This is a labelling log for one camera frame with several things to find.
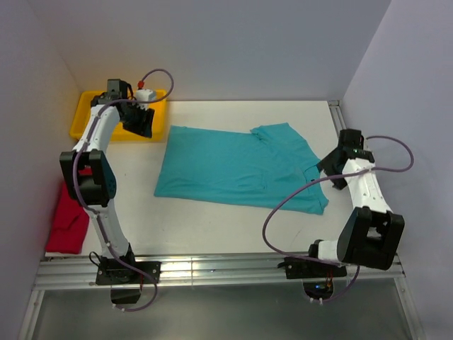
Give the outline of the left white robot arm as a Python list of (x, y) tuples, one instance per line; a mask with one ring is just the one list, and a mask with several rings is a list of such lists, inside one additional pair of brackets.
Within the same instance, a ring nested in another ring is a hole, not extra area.
[(154, 110), (149, 104), (157, 98), (154, 90), (131, 86), (120, 79), (108, 80), (107, 90), (91, 100), (87, 126), (70, 152), (63, 152), (59, 163), (68, 193), (88, 214), (101, 243), (100, 271), (112, 271), (122, 283), (133, 281), (138, 265), (124, 236), (115, 210), (117, 181), (106, 151), (114, 129), (124, 129), (151, 137)]

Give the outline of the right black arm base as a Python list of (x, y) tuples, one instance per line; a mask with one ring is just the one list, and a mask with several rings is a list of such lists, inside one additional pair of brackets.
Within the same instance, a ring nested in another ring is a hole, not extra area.
[(285, 257), (277, 268), (285, 271), (288, 280), (316, 279), (313, 282), (303, 282), (304, 292), (315, 300), (330, 299), (334, 293), (333, 279), (346, 277), (348, 273), (345, 267), (291, 257)]

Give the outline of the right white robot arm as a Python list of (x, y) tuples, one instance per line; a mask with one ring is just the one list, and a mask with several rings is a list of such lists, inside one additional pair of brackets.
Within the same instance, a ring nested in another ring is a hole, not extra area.
[(384, 271), (393, 263), (405, 220), (385, 201), (374, 155), (364, 144), (359, 130), (341, 130), (337, 147), (317, 164), (335, 189), (349, 190), (353, 209), (336, 240), (319, 239), (310, 245), (306, 267), (314, 276), (322, 276), (331, 263)]

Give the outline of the teal t shirt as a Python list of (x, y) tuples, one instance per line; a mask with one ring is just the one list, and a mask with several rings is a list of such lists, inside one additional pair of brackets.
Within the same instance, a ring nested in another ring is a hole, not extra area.
[(319, 158), (288, 123), (250, 132), (172, 126), (154, 195), (274, 208), (319, 179)]

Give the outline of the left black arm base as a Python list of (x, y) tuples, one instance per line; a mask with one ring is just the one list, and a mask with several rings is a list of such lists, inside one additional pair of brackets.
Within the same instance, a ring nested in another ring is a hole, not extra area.
[(92, 251), (88, 259), (97, 267), (97, 286), (110, 286), (110, 300), (115, 305), (133, 305), (139, 301), (145, 284), (157, 284), (161, 274), (160, 261), (136, 261), (131, 249), (120, 260), (109, 259)]

